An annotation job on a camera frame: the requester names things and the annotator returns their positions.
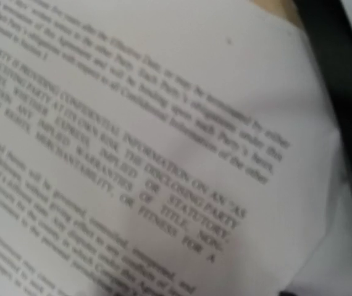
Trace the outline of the printed text paper sheet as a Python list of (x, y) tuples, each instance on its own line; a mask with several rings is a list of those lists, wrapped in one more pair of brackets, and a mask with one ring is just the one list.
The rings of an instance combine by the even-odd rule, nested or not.
[(277, 295), (338, 144), (248, 1), (0, 1), (0, 295)]

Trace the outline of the black clip folder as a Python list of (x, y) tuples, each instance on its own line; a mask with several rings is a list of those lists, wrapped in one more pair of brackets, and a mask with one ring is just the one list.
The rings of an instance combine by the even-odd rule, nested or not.
[(295, 1), (330, 95), (352, 171), (352, 26), (341, 1)]

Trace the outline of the white paper sheet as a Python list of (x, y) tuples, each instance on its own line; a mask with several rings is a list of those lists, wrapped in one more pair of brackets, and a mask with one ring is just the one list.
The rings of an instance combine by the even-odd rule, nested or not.
[(342, 146), (336, 146), (325, 236), (280, 295), (352, 295), (352, 191)]

